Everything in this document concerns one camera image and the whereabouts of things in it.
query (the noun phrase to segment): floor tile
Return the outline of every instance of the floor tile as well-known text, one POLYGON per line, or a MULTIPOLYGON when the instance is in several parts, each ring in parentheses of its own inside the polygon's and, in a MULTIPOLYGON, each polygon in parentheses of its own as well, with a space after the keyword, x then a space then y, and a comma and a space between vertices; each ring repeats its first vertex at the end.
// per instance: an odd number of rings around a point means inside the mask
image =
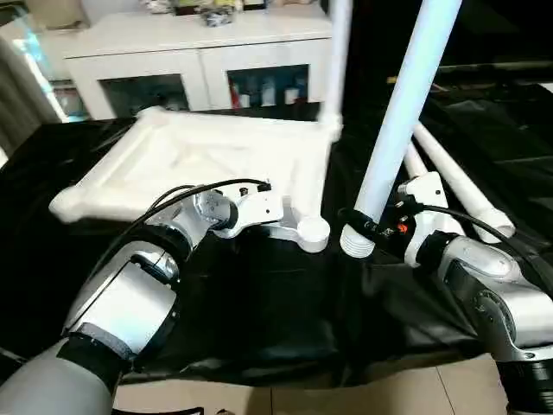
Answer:
POLYGON ((203 406, 206 415, 270 415, 270 389, 190 380, 121 386, 114 407, 132 412, 171 412, 203 406))
POLYGON ((505 415, 505 391, 489 354, 438 371, 455 415, 505 415))
POLYGON ((347 389, 273 389, 274 415, 453 415, 435 367, 347 389))

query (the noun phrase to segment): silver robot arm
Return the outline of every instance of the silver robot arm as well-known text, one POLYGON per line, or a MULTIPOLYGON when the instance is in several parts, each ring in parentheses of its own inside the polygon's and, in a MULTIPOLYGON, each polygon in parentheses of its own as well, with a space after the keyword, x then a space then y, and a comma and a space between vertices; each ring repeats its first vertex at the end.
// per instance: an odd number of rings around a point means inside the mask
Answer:
MULTIPOLYGON (((442 194, 438 190, 427 193, 442 194)), ((409 194, 404 185, 399 193, 409 194)), ((410 197, 388 212, 388 225, 354 210, 342 209, 340 215, 359 234, 410 266, 437 272, 496 361, 510 413, 553 414, 550 296, 524 278, 509 254, 452 233, 443 213, 424 211, 421 203, 429 203, 424 193, 410 197)))
MULTIPOLYGON (((161 211, 147 225, 178 239, 176 254, 187 257, 209 231, 231 238, 282 217, 282 199, 270 190, 236 203, 212 190, 161 211)), ((123 246, 81 289, 63 338, 0 386, 0 413, 111 413, 121 376, 163 343, 178 318, 173 290, 181 278, 178 264, 155 243, 123 246)))
MULTIPOLYGON (((443 240, 443 235, 430 238, 443 240)), ((439 252, 439 244, 432 249, 439 252)), ((509 412, 553 413, 551 298, 499 249, 456 237, 442 252, 438 276, 496 361, 509 412)))

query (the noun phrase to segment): cabinet door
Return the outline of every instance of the cabinet door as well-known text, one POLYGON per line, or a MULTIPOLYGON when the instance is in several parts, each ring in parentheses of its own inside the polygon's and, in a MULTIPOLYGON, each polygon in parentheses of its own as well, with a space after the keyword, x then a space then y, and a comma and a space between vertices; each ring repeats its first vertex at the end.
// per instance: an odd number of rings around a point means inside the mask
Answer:
POLYGON ((215 110, 324 100, 329 39, 200 51, 215 110))
POLYGON ((131 117, 153 105, 209 109, 196 50, 91 56, 67 65, 94 119, 131 117))

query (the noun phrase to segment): white pvc pipe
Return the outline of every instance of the white pvc pipe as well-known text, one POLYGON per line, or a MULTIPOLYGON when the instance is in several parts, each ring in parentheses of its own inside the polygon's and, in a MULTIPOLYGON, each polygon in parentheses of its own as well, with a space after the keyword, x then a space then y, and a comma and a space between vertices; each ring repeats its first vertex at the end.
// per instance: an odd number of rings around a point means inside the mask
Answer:
POLYGON ((407 147, 404 164, 410 179, 424 176, 429 172, 426 168, 426 165, 424 165, 421 155, 418 154, 418 151, 416 150, 415 145, 412 142, 409 143, 409 147, 407 147))
POLYGON ((325 100, 319 113, 319 122, 339 131, 342 125, 342 100, 346 78, 347 52, 352 24, 352 0, 333 0, 331 17, 333 22, 332 44, 327 73, 325 100))
MULTIPOLYGON (((397 172, 428 97, 462 0, 423 0, 404 63, 372 152, 355 208, 380 221, 397 172)), ((355 258, 369 256, 374 244, 346 225, 342 249, 355 258)))
MULTIPOLYGON (((510 238, 515 233, 515 226, 507 215, 493 206, 424 125, 418 123, 413 134, 467 212, 510 238)), ((490 244, 499 242, 482 228, 474 227, 474 229, 484 242, 490 244)))

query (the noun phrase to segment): wire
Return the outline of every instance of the wire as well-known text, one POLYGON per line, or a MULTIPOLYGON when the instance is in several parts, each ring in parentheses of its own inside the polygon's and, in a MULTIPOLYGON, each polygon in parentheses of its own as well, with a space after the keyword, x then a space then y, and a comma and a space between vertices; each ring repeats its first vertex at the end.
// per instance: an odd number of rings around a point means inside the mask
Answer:
POLYGON ((115 239, 108 245, 107 249, 104 251, 104 253, 100 256, 98 261, 96 261, 96 264, 92 268, 92 271, 90 271, 88 275, 88 280, 92 278, 102 267, 106 260, 113 254, 113 252, 121 245, 121 242, 123 242, 124 238, 126 238, 132 231, 134 231, 137 227, 142 225, 146 220, 150 219, 151 217, 155 216, 156 214, 159 214, 162 210, 169 208, 173 204, 175 204, 178 201, 182 201, 190 196, 197 195, 201 192, 206 192, 208 190, 213 190, 214 188, 221 188, 223 186, 229 186, 231 184, 237 184, 237 183, 253 183, 261 186, 270 186, 267 182, 262 182, 260 180, 256 179, 231 179, 231 180, 224 180, 223 182, 216 182, 213 184, 207 184, 202 186, 196 186, 195 188, 191 188, 188 190, 188 192, 183 192, 177 196, 172 197, 168 201, 165 201, 164 203, 159 204, 160 201, 165 199, 168 195, 172 195, 174 192, 178 190, 182 190, 184 188, 188 188, 188 185, 183 186, 177 186, 176 188, 172 188, 165 192, 163 195, 158 197, 156 201, 152 204, 152 206, 146 211, 145 214, 141 215, 139 218, 134 220, 128 227, 126 227, 115 239))
POLYGON ((505 245, 509 246, 531 269, 532 271, 538 276, 539 280, 543 282, 542 274, 541 272, 536 268, 536 266, 530 261, 530 259, 522 252, 520 251, 513 243, 500 231, 497 229, 494 229, 493 227, 490 227, 487 223, 483 222, 482 220, 476 219, 473 216, 469 214, 464 214, 462 212, 450 209, 448 207, 440 207, 440 206, 432 206, 432 205, 423 205, 421 204, 423 210, 430 210, 433 212, 439 212, 442 214, 450 214, 451 216, 454 216, 457 219, 464 220, 466 222, 470 222, 477 227, 481 227, 485 231, 491 233, 493 236, 495 236, 497 239, 499 239, 501 242, 503 242, 505 245))
POLYGON ((177 186, 176 188, 172 188, 165 192, 163 195, 159 196, 154 203, 150 207, 148 207, 148 210, 146 212, 149 212, 153 208, 155 208, 157 205, 159 205, 163 200, 165 200, 166 197, 171 196, 174 192, 178 192, 179 190, 187 190, 189 188, 193 188, 194 186, 191 186, 189 184, 183 184, 182 186, 177 186))

